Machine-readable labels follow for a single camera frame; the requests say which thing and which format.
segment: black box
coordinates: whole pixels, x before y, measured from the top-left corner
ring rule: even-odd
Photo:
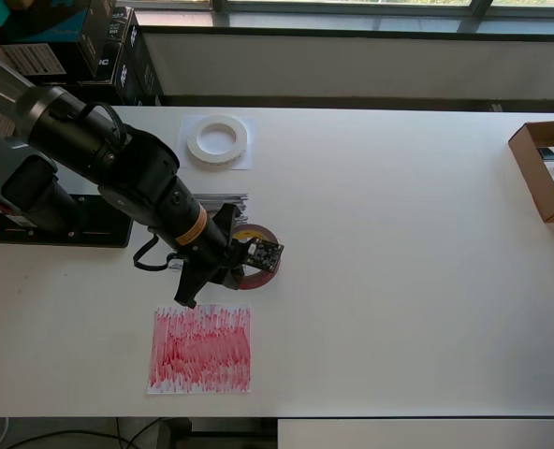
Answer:
[[[78,83],[76,96],[83,102],[103,102],[110,105],[138,106],[143,103],[144,92],[139,87],[136,71],[129,62],[127,52],[118,42],[107,42],[93,80]]]
[[[153,105],[158,101],[156,97],[163,94],[163,89],[133,8],[116,7],[113,10],[107,40],[124,44],[131,65],[136,70],[139,85],[144,91],[145,104]]]
[[[102,53],[115,0],[36,0],[0,28],[1,47],[28,79],[90,80]]]

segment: white paper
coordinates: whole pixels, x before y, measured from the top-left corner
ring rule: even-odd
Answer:
[[[160,307],[148,394],[250,391],[250,306]]]

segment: white wall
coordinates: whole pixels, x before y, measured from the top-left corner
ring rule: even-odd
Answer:
[[[554,99],[554,43],[147,35],[166,94]]]

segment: cable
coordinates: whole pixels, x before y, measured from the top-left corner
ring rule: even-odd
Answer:
[[[117,424],[117,443],[119,443],[119,449],[124,449],[124,446],[121,444],[121,430],[119,429],[119,418],[115,418],[115,423]]]
[[[153,237],[144,244],[144,246],[142,246],[139,250],[136,251],[133,257],[134,267],[143,269],[144,271],[163,271],[164,269],[168,268],[168,263],[171,260],[179,258],[177,253],[170,253],[167,256],[167,262],[165,263],[165,265],[145,265],[139,262],[139,259],[141,259],[144,254],[150,251],[151,248],[154,245],[156,245],[156,243],[158,243],[158,236],[154,234]]]
[[[27,444],[28,442],[35,442],[37,440],[44,440],[45,438],[55,437],[57,435],[72,435],[72,434],[81,434],[81,435],[93,435],[95,437],[102,437],[102,438],[111,438],[114,440],[120,440],[122,442],[127,442],[128,447],[131,445],[135,447],[136,449],[140,449],[137,447],[132,441],[135,438],[132,438],[132,441],[129,441],[125,438],[118,437],[116,435],[110,435],[109,433],[102,433],[102,432],[94,432],[92,430],[61,430],[58,432],[52,432],[52,433],[45,433],[44,435],[38,435],[37,437],[28,438],[27,440],[22,440],[20,442],[16,442],[15,444],[11,444],[7,449],[15,449],[16,447],[23,446],[24,444]]]
[[[129,443],[127,444],[127,446],[125,447],[125,449],[129,449],[130,447],[137,447],[135,444],[134,444],[134,441],[136,440],[137,437],[139,437],[142,433],[144,433],[146,430],[148,430],[150,427],[154,426],[156,423],[158,423],[161,419],[163,418],[156,418],[154,421],[152,421],[150,424],[148,424],[147,426],[144,426],[142,428],[142,430],[140,432],[138,432],[136,435],[134,435],[134,438],[132,438]]]
[[[3,433],[0,435],[0,443],[3,442],[8,432],[8,418],[5,418],[5,429],[3,430]]]

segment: roll of tape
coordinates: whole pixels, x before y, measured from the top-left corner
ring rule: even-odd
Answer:
[[[233,132],[236,141],[228,152],[213,154],[200,146],[200,136],[206,131],[216,129],[219,131]],[[240,159],[246,152],[248,145],[248,132],[246,127],[237,119],[223,115],[213,115],[200,121],[187,138],[187,149],[200,162],[212,166],[231,164]]]

